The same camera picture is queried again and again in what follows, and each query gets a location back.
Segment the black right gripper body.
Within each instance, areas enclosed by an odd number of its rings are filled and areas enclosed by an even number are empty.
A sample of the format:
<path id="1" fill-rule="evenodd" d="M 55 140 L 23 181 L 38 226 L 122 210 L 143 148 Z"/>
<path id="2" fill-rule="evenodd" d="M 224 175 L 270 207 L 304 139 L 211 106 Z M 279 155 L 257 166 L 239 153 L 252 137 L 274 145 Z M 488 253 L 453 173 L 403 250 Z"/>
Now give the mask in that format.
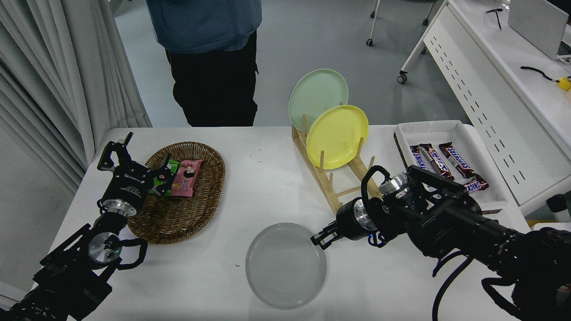
<path id="1" fill-rule="evenodd" d="M 357 241 L 362 238 L 362 227 L 355 218 L 356 200 L 345 203 L 336 213 L 337 236 Z"/>

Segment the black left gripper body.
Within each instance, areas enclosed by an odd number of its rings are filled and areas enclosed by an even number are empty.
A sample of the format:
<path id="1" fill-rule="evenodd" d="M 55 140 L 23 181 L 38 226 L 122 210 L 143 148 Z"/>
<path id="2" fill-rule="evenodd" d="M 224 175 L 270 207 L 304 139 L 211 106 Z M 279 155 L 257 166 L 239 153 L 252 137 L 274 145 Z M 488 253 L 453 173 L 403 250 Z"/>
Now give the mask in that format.
<path id="1" fill-rule="evenodd" d="M 153 186 L 150 170 L 142 165 L 117 166 L 104 195 L 103 205 L 112 201 L 128 203 L 134 209 L 141 209 L 149 190 Z"/>

